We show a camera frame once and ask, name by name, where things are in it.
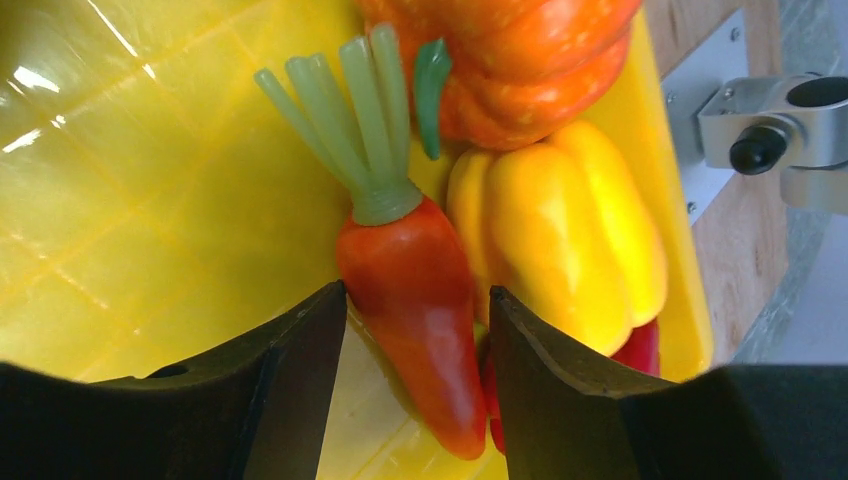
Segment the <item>orange carrot toy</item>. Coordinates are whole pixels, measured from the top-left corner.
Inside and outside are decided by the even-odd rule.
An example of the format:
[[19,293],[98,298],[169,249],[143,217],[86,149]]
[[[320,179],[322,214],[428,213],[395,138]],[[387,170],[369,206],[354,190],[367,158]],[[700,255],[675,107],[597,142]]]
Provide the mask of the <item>orange carrot toy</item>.
[[409,174],[411,115],[396,30],[379,23],[338,55],[340,76],[316,53],[289,58],[286,82],[265,68],[253,78],[349,194],[335,261],[363,325],[438,443],[475,460],[487,427],[475,288],[457,232]]

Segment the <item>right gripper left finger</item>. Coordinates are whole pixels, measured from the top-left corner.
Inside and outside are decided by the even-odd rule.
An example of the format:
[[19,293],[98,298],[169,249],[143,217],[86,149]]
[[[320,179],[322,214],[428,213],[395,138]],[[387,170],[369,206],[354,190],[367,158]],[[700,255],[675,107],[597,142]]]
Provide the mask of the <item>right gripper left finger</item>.
[[145,378],[1,367],[5,479],[312,479],[346,327],[335,281]]

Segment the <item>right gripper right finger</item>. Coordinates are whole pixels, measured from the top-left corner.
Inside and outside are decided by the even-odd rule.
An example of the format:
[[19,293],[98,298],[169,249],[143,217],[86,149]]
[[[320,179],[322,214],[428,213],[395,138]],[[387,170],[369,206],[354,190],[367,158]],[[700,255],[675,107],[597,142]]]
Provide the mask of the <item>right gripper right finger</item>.
[[512,479],[843,479],[847,370],[739,365],[643,374],[490,291]]

